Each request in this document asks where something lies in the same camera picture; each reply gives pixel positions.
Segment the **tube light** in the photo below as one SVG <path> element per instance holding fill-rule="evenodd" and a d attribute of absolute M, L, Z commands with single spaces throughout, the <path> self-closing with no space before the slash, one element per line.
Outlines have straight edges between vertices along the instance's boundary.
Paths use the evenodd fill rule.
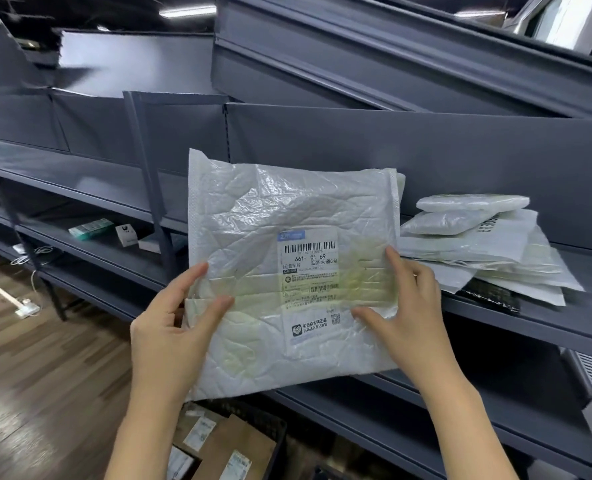
<path fill-rule="evenodd" d="M 479 18 L 482 16 L 499 16 L 505 14 L 506 12 L 502 10 L 461 10 L 455 15 L 458 18 Z"/>
<path fill-rule="evenodd" d="M 185 8 L 166 9 L 159 11 L 158 14 L 163 18 L 216 15 L 216 5 L 188 6 Z"/>

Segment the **forearm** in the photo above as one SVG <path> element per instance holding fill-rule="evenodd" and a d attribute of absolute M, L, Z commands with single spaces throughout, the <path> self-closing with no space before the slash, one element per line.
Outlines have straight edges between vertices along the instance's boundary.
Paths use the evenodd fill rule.
<path fill-rule="evenodd" d="M 478 391 L 462 373 L 422 391 L 450 480 L 517 480 Z"/>
<path fill-rule="evenodd" d="M 180 407 L 130 400 L 105 480 L 163 480 Z"/>

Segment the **shelf upright post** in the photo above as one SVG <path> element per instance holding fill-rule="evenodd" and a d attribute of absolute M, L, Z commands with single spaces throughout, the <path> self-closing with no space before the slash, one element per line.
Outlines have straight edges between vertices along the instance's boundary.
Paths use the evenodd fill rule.
<path fill-rule="evenodd" d="M 158 179 L 156 161 L 149 151 L 149 135 L 141 94 L 133 91 L 124 91 L 125 110 L 130 122 L 136 158 L 138 158 L 145 189 L 149 201 L 149 209 L 154 223 L 154 232 L 160 244 L 160 257 L 163 261 L 168 280 L 174 279 L 178 273 L 176 253 L 172 246 L 171 233 L 161 225 L 165 216 L 165 202 Z"/>
<path fill-rule="evenodd" d="M 18 232 L 18 226 L 20 224 L 18 214 L 16 213 L 15 209 L 13 208 L 13 206 L 10 204 L 7 197 L 5 196 L 5 192 L 3 191 L 3 188 L 1 185 L 0 185 L 0 205 L 4 209 L 5 214 L 7 215 L 7 219 L 11 222 L 12 228 L 14 230 L 14 233 L 16 234 L 16 237 L 18 238 L 18 241 L 23 245 L 25 252 L 27 253 L 27 256 L 29 257 L 29 262 L 31 263 L 32 267 L 34 268 L 34 272 L 39 271 L 41 268 L 41 262 L 38 259 L 38 256 L 36 256 L 36 253 L 34 252 L 34 247 L 33 247 L 32 243 L 28 239 L 26 239 L 23 234 Z M 64 307 L 62 306 L 62 304 L 60 302 L 60 298 L 58 298 L 58 295 L 56 295 L 56 291 L 54 290 L 52 284 L 50 282 L 45 281 L 45 280 L 43 280 L 43 282 L 45 284 L 45 288 L 47 288 L 47 292 L 50 295 L 50 298 L 52 300 L 52 304 L 54 306 L 54 309 L 56 310 L 57 315 L 59 316 L 59 318 L 62 321 L 66 321 L 67 317 L 65 316 Z"/>

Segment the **hand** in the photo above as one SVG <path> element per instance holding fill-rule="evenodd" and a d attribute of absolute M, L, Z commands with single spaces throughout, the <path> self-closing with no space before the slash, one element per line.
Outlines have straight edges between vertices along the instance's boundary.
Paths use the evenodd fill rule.
<path fill-rule="evenodd" d="M 200 375 L 213 333 L 234 303 L 220 296 L 207 307 L 191 330 L 174 326 L 182 317 L 180 304 L 189 287 L 207 272 L 207 263 L 192 266 L 159 292 L 147 310 L 132 322 L 132 395 L 147 406 L 162 404 L 180 409 Z"/>
<path fill-rule="evenodd" d="M 353 308 L 352 315 L 378 335 L 397 366 L 423 394 L 439 387 L 450 374 L 462 375 L 443 323 L 441 290 L 427 266 L 401 259 L 391 246 L 386 254 L 396 275 L 398 313 L 385 320 L 363 306 Z"/>

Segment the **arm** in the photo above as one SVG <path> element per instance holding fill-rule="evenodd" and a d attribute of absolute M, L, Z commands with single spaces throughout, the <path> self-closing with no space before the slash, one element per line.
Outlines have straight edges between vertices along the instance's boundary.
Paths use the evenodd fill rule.
<path fill-rule="evenodd" d="M 427 266 L 387 256 L 398 286 L 398 313 L 385 320 L 371 308 L 354 308 L 380 337 L 419 389 L 432 417 L 450 480 L 517 480 L 480 395 L 454 357 L 441 311 L 441 290 Z"/>
<path fill-rule="evenodd" d="M 233 303 L 216 298 L 193 329 L 174 327 L 189 287 L 206 272 L 202 263 L 181 274 L 132 322 L 132 391 L 105 480 L 165 478 L 178 414 Z"/>

